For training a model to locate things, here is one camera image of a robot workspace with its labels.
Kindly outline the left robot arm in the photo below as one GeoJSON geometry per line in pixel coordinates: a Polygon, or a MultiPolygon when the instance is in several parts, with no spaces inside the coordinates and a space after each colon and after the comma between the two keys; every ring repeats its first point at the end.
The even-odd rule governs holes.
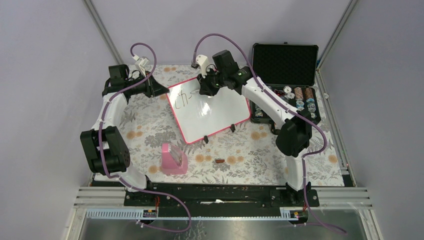
{"type": "Polygon", "coordinates": [[[152,71],[138,70],[138,76],[125,64],[109,66],[105,81],[102,107],[95,124],[80,134],[80,142],[88,167],[94,174],[117,180],[144,206],[152,204],[155,192],[147,187],[149,178],[137,170],[118,125],[130,98],[144,94],[154,98],[169,92],[158,83],[152,71]]]}

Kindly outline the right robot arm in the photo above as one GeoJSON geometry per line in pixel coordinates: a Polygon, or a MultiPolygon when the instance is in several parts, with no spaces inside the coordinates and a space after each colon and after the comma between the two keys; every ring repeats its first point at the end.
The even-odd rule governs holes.
{"type": "Polygon", "coordinates": [[[301,205],[307,194],[306,168],[301,156],[306,153],[312,137],[311,116],[307,111],[282,100],[276,93],[256,76],[250,65],[240,68],[228,50],[212,57],[214,69],[209,58],[199,54],[193,58],[192,66],[200,68],[198,81],[200,95],[214,97],[220,89],[237,92],[260,107],[279,129],[275,145],[286,156],[289,169],[286,181],[291,188],[287,191],[287,201],[293,206],[301,205]]]}

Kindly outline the pink framed whiteboard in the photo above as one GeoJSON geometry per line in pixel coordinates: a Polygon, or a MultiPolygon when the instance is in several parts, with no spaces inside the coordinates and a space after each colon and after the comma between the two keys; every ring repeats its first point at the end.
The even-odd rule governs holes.
{"type": "Polygon", "coordinates": [[[222,130],[247,121],[248,100],[226,87],[215,96],[200,95],[196,78],[170,86],[166,94],[185,143],[192,144],[222,130]]]}

